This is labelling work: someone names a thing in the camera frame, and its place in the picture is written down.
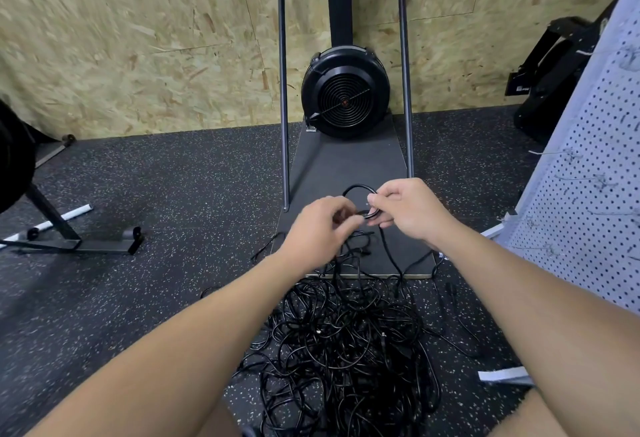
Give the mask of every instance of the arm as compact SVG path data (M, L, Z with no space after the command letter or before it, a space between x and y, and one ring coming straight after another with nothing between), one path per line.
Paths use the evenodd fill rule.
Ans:
M264 320L327 263L363 217L349 200L305 207L282 247L193 304L87 379L28 437L181 437L197 433Z
M393 224L446 253L572 436L640 435L640 317L467 228L419 179L369 195Z

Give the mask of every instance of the white pegboard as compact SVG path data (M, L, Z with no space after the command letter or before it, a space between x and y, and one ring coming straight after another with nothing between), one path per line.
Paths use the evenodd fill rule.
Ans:
M498 241L640 313L637 0L618 2L545 152Z

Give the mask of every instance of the osb wall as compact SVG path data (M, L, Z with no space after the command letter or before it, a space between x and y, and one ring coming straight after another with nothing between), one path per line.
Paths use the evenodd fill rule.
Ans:
M520 102L510 71L551 19L610 0L408 0L413 110ZM401 112L397 0L353 0ZM0 94L46 133L81 138L279 122L277 0L0 0ZM289 112L330 46L326 0L287 0Z

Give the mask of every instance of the forearm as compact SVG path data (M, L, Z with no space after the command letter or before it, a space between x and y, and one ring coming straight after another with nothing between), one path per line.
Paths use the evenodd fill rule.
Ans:
M640 433L640 318L457 224L438 241L571 435Z
M260 326L301 276L279 255L144 336L73 391L29 437L180 437L220 400Z

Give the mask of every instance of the left hand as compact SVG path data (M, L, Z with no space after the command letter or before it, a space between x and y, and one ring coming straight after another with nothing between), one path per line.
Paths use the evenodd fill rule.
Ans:
M330 262L344 241L363 222L353 202L325 197L307 205L294 221L277 254L301 274Z

